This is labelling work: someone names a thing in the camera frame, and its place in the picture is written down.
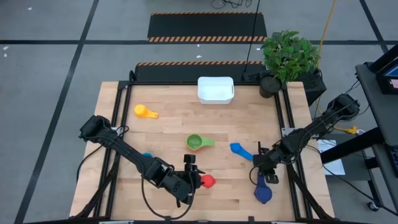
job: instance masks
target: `white container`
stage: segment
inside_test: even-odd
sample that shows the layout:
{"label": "white container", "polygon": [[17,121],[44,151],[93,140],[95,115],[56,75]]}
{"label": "white container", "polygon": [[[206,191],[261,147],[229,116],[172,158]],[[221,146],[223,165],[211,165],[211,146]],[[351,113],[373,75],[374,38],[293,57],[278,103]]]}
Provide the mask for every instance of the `white container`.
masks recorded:
{"label": "white container", "polygon": [[198,97],[201,104],[228,104],[234,98],[234,80],[231,77],[200,77]]}

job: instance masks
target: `red object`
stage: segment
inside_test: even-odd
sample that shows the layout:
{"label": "red object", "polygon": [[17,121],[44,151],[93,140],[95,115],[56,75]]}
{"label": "red object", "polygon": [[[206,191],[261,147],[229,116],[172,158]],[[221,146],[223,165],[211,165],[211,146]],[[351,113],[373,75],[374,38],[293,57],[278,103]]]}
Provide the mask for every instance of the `red object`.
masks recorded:
{"label": "red object", "polygon": [[202,186],[206,187],[207,189],[209,189],[216,183],[216,179],[214,179],[214,177],[212,177],[211,175],[203,175],[201,177],[201,181],[204,182]]}

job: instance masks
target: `green leaves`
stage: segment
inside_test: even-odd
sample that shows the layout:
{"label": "green leaves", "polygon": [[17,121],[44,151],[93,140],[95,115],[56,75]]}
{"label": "green leaves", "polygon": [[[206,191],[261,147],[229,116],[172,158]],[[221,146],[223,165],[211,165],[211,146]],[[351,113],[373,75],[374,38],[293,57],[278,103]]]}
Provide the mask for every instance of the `green leaves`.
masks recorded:
{"label": "green leaves", "polygon": [[320,58],[318,47],[313,47],[307,39],[296,37],[298,33],[294,30],[275,32],[261,47],[264,65],[283,83],[294,81],[299,74],[315,68]]}

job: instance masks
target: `cable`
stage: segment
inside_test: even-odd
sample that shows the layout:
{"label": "cable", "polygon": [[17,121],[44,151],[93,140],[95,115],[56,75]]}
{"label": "cable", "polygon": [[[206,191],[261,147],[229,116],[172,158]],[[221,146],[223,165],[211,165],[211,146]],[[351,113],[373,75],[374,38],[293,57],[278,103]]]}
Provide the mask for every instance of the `cable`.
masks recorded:
{"label": "cable", "polygon": [[359,114],[357,114],[356,116],[359,116],[359,115],[364,114],[364,113],[369,109],[369,106],[370,106],[370,105],[368,105],[368,107],[366,107],[366,109],[365,109],[362,113],[359,113]]}
{"label": "cable", "polygon": [[250,180],[250,182],[251,182],[252,184],[254,184],[254,185],[256,185],[256,186],[258,185],[258,183],[254,183],[253,179],[251,178],[251,172],[252,172],[255,168],[258,168],[259,166],[261,166],[262,164],[264,164],[264,163],[262,162],[262,163],[258,164],[257,166],[252,167],[252,168],[250,169],[250,172],[249,172],[249,180]]}
{"label": "cable", "polygon": [[319,109],[319,101],[321,101],[321,97],[322,97],[322,95],[320,95],[318,97],[318,99],[317,99],[317,107],[315,108],[315,113],[313,115],[313,119],[317,118],[317,112],[318,111],[321,112],[320,109]]}
{"label": "cable", "polygon": [[[212,0],[212,2],[210,4],[214,9],[221,9],[226,6],[226,3],[230,3],[231,7],[233,9],[236,9],[239,6],[243,5],[243,0],[239,0],[238,2],[232,2],[230,0]],[[252,3],[252,0],[246,0],[244,5],[246,7],[249,7],[251,5],[251,3]]]}
{"label": "cable", "polygon": [[[123,132],[122,132],[121,134],[119,134],[119,136],[122,135],[122,134],[125,134],[126,132],[128,132],[128,131],[130,130],[129,126],[120,126],[120,127],[118,127],[118,128],[116,129],[116,132],[119,130],[119,128],[124,128],[124,129],[123,129]],[[91,153],[89,153],[89,154],[80,162],[79,166],[77,167],[77,172],[76,172],[76,183],[77,183],[78,180],[79,180],[79,173],[80,173],[80,169],[81,169],[81,166],[83,165],[83,163],[84,163],[90,156],[92,156],[94,153],[98,152],[98,150],[101,149],[101,147],[102,147],[102,146],[99,146],[99,147],[96,148],[94,151],[92,151]]]}
{"label": "cable", "polygon": [[[325,143],[325,144],[328,144],[328,145],[331,145],[331,146],[337,146],[337,144],[329,143],[329,140],[327,140],[327,139],[320,138],[320,140],[322,140],[322,142]],[[351,153],[350,155],[359,156],[359,157],[363,157],[363,158],[367,158],[367,159],[373,158],[371,156],[358,155],[358,154],[355,154],[355,152]]]}
{"label": "cable", "polygon": [[[92,138],[87,138],[87,139],[96,139],[96,140],[98,140],[98,139],[107,139],[107,140],[109,140],[109,141],[111,141],[111,144],[109,144],[108,145],[108,147],[110,147],[111,145],[113,145],[113,144],[117,144],[119,147],[123,147],[122,145],[120,145],[120,143],[118,143],[118,142],[116,142],[116,140],[117,140],[117,138],[116,139],[111,139],[111,138],[108,138],[108,137],[105,137],[105,136],[97,136],[97,137],[92,137]],[[146,172],[146,170],[144,170],[144,165],[143,165],[143,163],[139,160],[139,159],[137,159],[133,154],[131,154],[131,156],[132,157],[134,157],[135,159],[136,159],[136,161],[138,161],[138,163],[139,163],[139,165],[141,166],[141,171],[142,171],[142,173],[144,174],[145,172]],[[188,205],[188,208],[181,214],[181,215],[179,215],[179,216],[177,216],[177,217],[166,217],[166,216],[164,216],[164,215],[161,215],[161,214],[159,214],[159,213],[157,213],[150,205],[149,205],[149,203],[148,203],[148,201],[147,201],[147,199],[146,199],[146,196],[145,196],[145,190],[144,190],[144,175],[141,175],[141,194],[142,194],[142,198],[144,199],[144,202],[145,202],[145,204],[146,204],[146,206],[147,206],[147,208],[154,214],[154,215],[156,215],[156,216],[158,216],[158,217],[160,217],[160,218],[163,218],[163,219],[169,219],[169,220],[178,220],[178,219],[180,219],[180,218],[182,218],[184,215],[186,215],[188,212],[189,212],[189,210],[191,209],[191,206],[192,206],[192,204],[193,204],[193,192],[195,191],[195,189],[193,188],[193,180],[192,180],[192,176],[190,175],[190,174],[188,174],[188,176],[189,176],[189,179],[190,179],[190,182],[191,182],[191,188],[192,188],[192,199],[191,199],[191,202],[189,203],[189,205]]]}
{"label": "cable", "polygon": [[303,148],[304,148],[304,147],[301,147],[301,145],[302,145],[303,140],[305,139],[306,135],[307,135],[307,134],[311,134],[311,132],[312,132],[315,128],[319,127],[319,125],[323,124],[324,121],[326,121],[327,119],[331,118],[333,115],[339,113],[340,111],[343,111],[345,108],[349,107],[351,104],[353,104],[353,103],[355,103],[355,102],[357,102],[357,101],[356,101],[356,100],[355,100],[355,101],[352,101],[352,102],[349,103],[348,105],[342,107],[342,109],[339,109],[338,111],[335,111],[334,113],[332,113],[331,115],[329,115],[327,118],[325,118],[323,121],[321,121],[319,124],[315,125],[311,130],[308,130],[308,131],[303,135],[302,139],[300,140],[300,143],[298,144],[298,148],[301,148],[301,149],[298,150],[296,154],[289,156],[288,159],[290,159],[290,161],[286,162],[286,161],[281,160],[280,162],[281,162],[282,164],[285,164],[285,165],[289,165],[289,164],[295,163],[296,160],[299,158],[298,155],[303,151]]}
{"label": "cable", "polygon": [[92,156],[94,153],[98,152],[99,149],[101,149],[102,146],[99,146],[98,148],[96,148],[94,151],[92,151],[90,154],[88,154],[79,164],[79,166],[77,167],[77,173],[76,173],[76,183],[79,180],[79,173],[80,173],[80,168],[83,165],[83,163],[86,161],[87,158],[89,158],[90,156]]}
{"label": "cable", "polygon": [[161,214],[157,213],[157,212],[149,205],[149,203],[148,203],[148,201],[147,201],[147,198],[146,198],[146,196],[145,196],[145,190],[144,190],[144,176],[142,175],[142,176],[141,176],[141,193],[142,193],[142,198],[144,199],[144,202],[145,202],[145,204],[147,205],[148,209],[149,209],[154,215],[156,215],[157,217],[160,217],[160,218],[163,218],[163,219],[169,219],[169,220],[178,220],[178,219],[182,218],[184,215],[186,215],[186,214],[189,212],[189,210],[191,209],[191,207],[192,207],[192,204],[193,204],[193,191],[194,191],[194,189],[193,189],[193,180],[192,180],[191,174],[188,174],[188,176],[189,176],[189,179],[190,179],[190,182],[191,182],[191,187],[192,187],[192,200],[191,200],[190,203],[188,204],[188,208],[187,208],[181,215],[179,215],[179,216],[177,216],[177,217],[166,217],[166,216],[164,216],[164,215],[161,215]]}
{"label": "cable", "polygon": [[[319,154],[321,154],[321,152],[320,152],[317,148],[315,148],[315,147],[313,147],[313,146],[309,146],[309,145],[307,145],[307,146],[310,147],[310,148],[312,148],[314,151],[317,151]],[[328,168],[326,168],[324,164],[322,164],[322,166],[323,166],[323,168],[325,168],[325,170],[327,170],[331,175],[333,175],[333,176],[339,178],[341,181],[343,181],[344,183],[348,184],[349,186],[351,186],[352,188],[354,188],[356,191],[358,191],[361,195],[363,195],[363,196],[367,197],[368,199],[370,199],[372,202],[374,202],[374,203],[376,204],[377,207],[383,208],[383,209],[386,210],[387,212],[389,212],[389,213],[391,213],[391,214],[393,214],[393,215],[395,215],[395,216],[398,217],[398,213],[397,213],[397,212],[394,212],[394,211],[391,210],[390,208],[385,207],[383,204],[381,204],[380,202],[374,200],[372,197],[370,197],[369,195],[367,195],[366,193],[364,193],[362,190],[359,190],[357,187],[355,187],[353,184],[351,184],[350,182],[348,182],[348,181],[345,180],[344,178],[339,177],[338,175],[334,174],[332,171],[330,171]]]}
{"label": "cable", "polygon": [[349,93],[351,90],[353,90],[353,89],[355,89],[356,87],[358,87],[358,86],[360,85],[360,83],[359,83],[356,87],[354,87],[355,84],[357,84],[357,82],[359,82],[359,80],[357,80],[356,82],[354,82],[354,84],[351,86],[351,88],[350,88],[349,90],[347,90],[344,94],[347,94],[347,93]]}
{"label": "cable", "polygon": [[[319,51],[318,51],[318,55],[319,56],[321,56],[323,41],[325,40],[326,32],[328,31],[329,23],[330,23],[331,17],[333,16],[335,8],[336,8],[336,0],[333,0],[333,4],[331,5],[331,9],[330,9],[330,12],[329,12],[329,17],[328,17],[328,20],[326,21],[326,25],[325,25],[325,28],[323,30],[322,38],[321,38],[321,41],[319,43]],[[317,61],[317,67],[318,68],[320,67],[319,61],[320,61],[320,59],[318,59],[318,61]],[[319,107],[317,107],[317,110],[319,111],[320,114],[322,114],[322,111],[321,111],[321,109]]]}
{"label": "cable", "polygon": [[248,68],[249,56],[250,56],[251,46],[252,46],[252,44],[253,44],[253,37],[254,37],[254,31],[255,31],[255,29],[256,29],[256,20],[257,20],[257,14],[258,14],[258,12],[259,12],[259,7],[260,7],[260,0],[258,0],[258,2],[257,2],[257,9],[256,9],[256,15],[254,16],[253,30],[252,30],[252,32],[251,32],[251,38],[250,38],[250,45],[249,45],[248,57],[247,57],[247,59],[246,59],[245,65],[244,65],[244,70],[243,70],[242,76],[244,75],[244,73],[246,72],[246,69]]}

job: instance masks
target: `yellow black striped tape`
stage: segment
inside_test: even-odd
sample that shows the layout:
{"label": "yellow black striped tape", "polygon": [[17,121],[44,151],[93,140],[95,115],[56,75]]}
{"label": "yellow black striped tape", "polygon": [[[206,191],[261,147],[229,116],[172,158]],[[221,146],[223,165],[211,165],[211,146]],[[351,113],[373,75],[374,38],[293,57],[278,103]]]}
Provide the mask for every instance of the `yellow black striped tape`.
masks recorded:
{"label": "yellow black striped tape", "polygon": [[[246,61],[234,62],[140,62],[137,66],[151,65],[243,65]],[[249,65],[261,65],[262,61],[248,61]]]}
{"label": "yellow black striped tape", "polygon": [[150,15],[193,15],[193,14],[255,14],[256,12],[154,12]]}
{"label": "yellow black striped tape", "polygon": [[149,42],[245,42],[265,41],[265,36],[149,37]]}

